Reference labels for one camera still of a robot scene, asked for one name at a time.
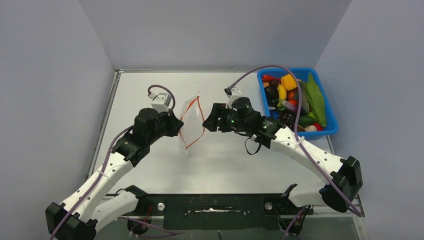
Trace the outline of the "clear zip bag orange zipper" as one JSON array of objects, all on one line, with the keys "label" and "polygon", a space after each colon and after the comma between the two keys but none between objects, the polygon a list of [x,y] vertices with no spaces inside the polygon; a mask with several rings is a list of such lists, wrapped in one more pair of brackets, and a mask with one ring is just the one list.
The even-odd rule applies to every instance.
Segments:
[{"label": "clear zip bag orange zipper", "polygon": [[183,103],[179,120],[183,122],[183,127],[178,132],[179,151],[189,157],[192,155],[196,143],[205,133],[203,127],[205,116],[200,104],[200,93]]}]

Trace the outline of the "green leafy vegetable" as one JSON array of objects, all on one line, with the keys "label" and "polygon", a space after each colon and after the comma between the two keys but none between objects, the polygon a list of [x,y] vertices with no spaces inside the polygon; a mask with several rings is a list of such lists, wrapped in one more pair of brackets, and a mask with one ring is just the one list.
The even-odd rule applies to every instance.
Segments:
[{"label": "green leafy vegetable", "polygon": [[322,127],[327,126],[327,117],[325,109],[325,99],[320,87],[316,83],[313,75],[308,74],[307,82],[304,84],[305,93],[307,94],[310,109],[314,118]]}]

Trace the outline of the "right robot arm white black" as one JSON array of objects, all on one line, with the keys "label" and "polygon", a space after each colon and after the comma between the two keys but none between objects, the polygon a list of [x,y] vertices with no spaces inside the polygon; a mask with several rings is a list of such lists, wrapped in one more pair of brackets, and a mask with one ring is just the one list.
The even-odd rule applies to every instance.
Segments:
[{"label": "right robot arm white black", "polygon": [[231,105],[214,103],[202,125],[210,132],[244,133],[261,147],[290,157],[321,178],[321,183],[304,189],[295,187],[284,196],[281,207],[286,213],[325,204],[340,213],[363,216],[353,204],[363,186],[361,164],[356,158],[344,159],[300,138],[279,120],[254,110],[247,97],[239,97]]}]

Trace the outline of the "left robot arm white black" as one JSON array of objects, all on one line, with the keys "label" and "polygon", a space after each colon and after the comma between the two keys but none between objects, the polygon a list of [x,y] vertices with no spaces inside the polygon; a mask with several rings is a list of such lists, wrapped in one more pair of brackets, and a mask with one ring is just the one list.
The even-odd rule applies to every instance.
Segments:
[{"label": "left robot arm white black", "polygon": [[176,137],[184,123],[173,112],[143,108],[134,124],[120,132],[110,144],[103,164],[72,195],[51,203],[46,211],[50,239],[92,240],[98,231],[136,209],[145,193],[130,187],[117,197],[101,201],[116,183],[150,152],[162,137]]}]

